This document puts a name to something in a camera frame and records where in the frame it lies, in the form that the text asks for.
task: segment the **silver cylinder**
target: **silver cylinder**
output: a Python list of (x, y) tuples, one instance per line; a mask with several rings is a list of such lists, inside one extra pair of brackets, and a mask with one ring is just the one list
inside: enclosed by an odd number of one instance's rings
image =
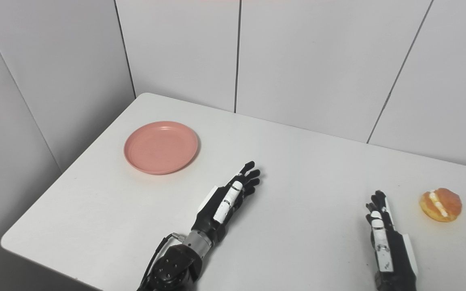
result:
[(183, 241), (183, 245), (187, 245), (201, 258), (204, 258), (211, 249), (212, 242), (204, 232), (192, 230)]

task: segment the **panel seam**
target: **panel seam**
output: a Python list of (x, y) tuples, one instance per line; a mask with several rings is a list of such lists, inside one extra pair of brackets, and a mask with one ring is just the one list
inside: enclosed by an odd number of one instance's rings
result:
[(40, 129), (39, 124), (37, 123), (37, 120), (35, 119), (35, 116), (32, 114), (30, 106), (26, 102), (26, 99), (24, 98), (23, 93), (21, 92), (21, 89), (19, 88), (19, 85), (17, 85), (17, 81), (15, 81), (15, 78), (13, 77), (13, 74), (10, 71), (10, 68), (8, 67), (8, 64), (6, 63), (5, 58), (3, 57), (1, 51), (0, 51), (0, 58), (3, 61), (3, 64), (5, 64), (5, 68), (6, 68), (7, 72), (8, 72), (8, 74), (10, 74), (11, 79), (12, 79), (14, 85), (15, 85), (15, 88), (19, 92), (19, 96), (21, 96), (21, 99), (23, 100), (24, 105), (26, 106), (26, 109), (28, 110), (28, 113), (30, 113), (30, 116), (32, 117), (32, 120), (34, 121), (35, 126), (39, 130), (39, 133), (40, 133), (40, 135), (42, 137), (42, 140), (44, 140), (44, 143), (46, 144), (46, 147), (48, 148), (48, 151), (50, 152), (51, 157), (55, 161), (55, 164), (57, 164), (57, 167), (59, 168), (59, 172), (62, 173), (63, 171), (61, 169), (61, 166), (59, 165), (59, 161), (57, 161), (57, 159), (55, 158), (55, 155), (53, 154), (53, 151), (51, 151), (50, 145), (48, 144), (46, 138), (44, 137), (44, 134), (42, 133), (42, 130)]
[(235, 105), (233, 107), (233, 112), (237, 112), (237, 94), (238, 94), (238, 64), (240, 57), (240, 23), (242, 19), (242, 0), (239, 0), (238, 6), (238, 35), (237, 35), (237, 70), (235, 73)]
[(416, 38), (418, 38), (418, 35), (420, 33), (420, 30), (422, 29), (422, 26), (424, 25), (424, 22), (427, 18), (427, 14), (429, 14), (429, 11), (431, 10), (431, 6), (433, 4), (434, 0), (431, 0), (431, 3), (429, 3), (429, 7), (427, 7), (427, 11), (424, 15), (424, 18), (422, 18), (422, 21), (420, 22), (420, 26), (418, 26), (418, 30), (416, 31), (415, 37), (413, 38), (413, 42), (409, 46), (409, 50), (407, 50), (407, 54), (405, 54), (404, 61), (402, 62), (402, 65), (400, 66), (400, 69), (398, 70), (398, 74), (396, 74), (396, 78), (393, 82), (392, 88), (390, 89), (390, 92), (388, 93), (388, 96), (386, 97), (386, 101), (384, 101), (384, 105), (382, 106), (381, 112), (379, 113), (379, 116), (377, 117), (377, 121), (375, 121), (375, 124), (373, 125), (373, 129), (371, 129), (370, 136), (368, 136), (368, 140), (366, 140), (366, 143), (370, 143), (370, 139), (373, 136), (373, 132), (375, 131), (375, 128), (377, 127), (377, 123), (379, 123), (379, 120), (381, 119), (382, 113), (384, 112), (384, 109), (386, 109), (386, 106), (388, 105), (388, 101), (390, 101), (390, 97), (392, 95), (393, 89), (396, 85), (396, 82), (398, 81), (398, 78), (400, 77), (400, 74), (402, 72), (402, 69), (404, 68), (405, 62), (407, 61), (407, 58), (409, 57), (409, 53), (411, 53), (411, 50), (416, 42)]
[(127, 48), (125, 47), (125, 38), (123, 37), (122, 22), (120, 21), (120, 14), (118, 13), (118, 4), (114, 1), (114, 9), (116, 10), (116, 18), (118, 19), (118, 27), (120, 28), (120, 36), (122, 37), (123, 51), (125, 52), (125, 61), (127, 61), (127, 69), (129, 70), (129, 78), (131, 79), (131, 86), (133, 87), (134, 99), (136, 99), (136, 89), (134, 88), (133, 74), (131, 72), (131, 64), (129, 63), (129, 56)]

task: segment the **white wall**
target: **white wall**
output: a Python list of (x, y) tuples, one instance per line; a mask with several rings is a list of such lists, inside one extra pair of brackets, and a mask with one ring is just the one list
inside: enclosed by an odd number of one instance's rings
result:
[(116, 0), (136, 95), (233, 111), (239, 0)]
[(430, 0), (245, 0), (237, 112), (366, 142)]
[(466, 164), (466, 1), (434, 1), (370, 143)]
[[(0, 56), (0, 238), (60, 173)], [(0, 247), (2, 290), (88, 289)]]
[(133, 101), (113, 0), (0, 0), (0, 52), (61, 170)]

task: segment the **bread roll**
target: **bread roll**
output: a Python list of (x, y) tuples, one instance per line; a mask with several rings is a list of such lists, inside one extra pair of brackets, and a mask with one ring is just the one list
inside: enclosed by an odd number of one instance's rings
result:
[(420, 207), (435, 221), (451, 222), (461, 213), (461, 200), (451, 190), (439, 188), (425, 192), (420, 199)]

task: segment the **robotic hand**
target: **robotic hand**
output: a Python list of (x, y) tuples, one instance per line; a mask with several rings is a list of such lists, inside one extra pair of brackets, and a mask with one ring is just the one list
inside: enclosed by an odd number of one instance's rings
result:
[[(248, 162), (226, 186), (215, 186), (199, 207), (199, 212), (188, 236), (170, 234), (157, 247), (150, 260), (138, 291), (187, 291), (200, 277), (202, 258), (222, 241), (226, 225), (244, 198), (255, 192), (260, 183), (260, 170), (252, 170), (255, 162)], [(169, 247), (149, 272), (159, 251), (170, 238), (182, 243)]]
[(386, 195), (377, 190), (366, 204), (370, 214), (366, 219), (371, 225), (371, 243), (379, 270), (375, 284), (379, 291), (416, 291), (418, 268), (408, 234), (394, 229)]

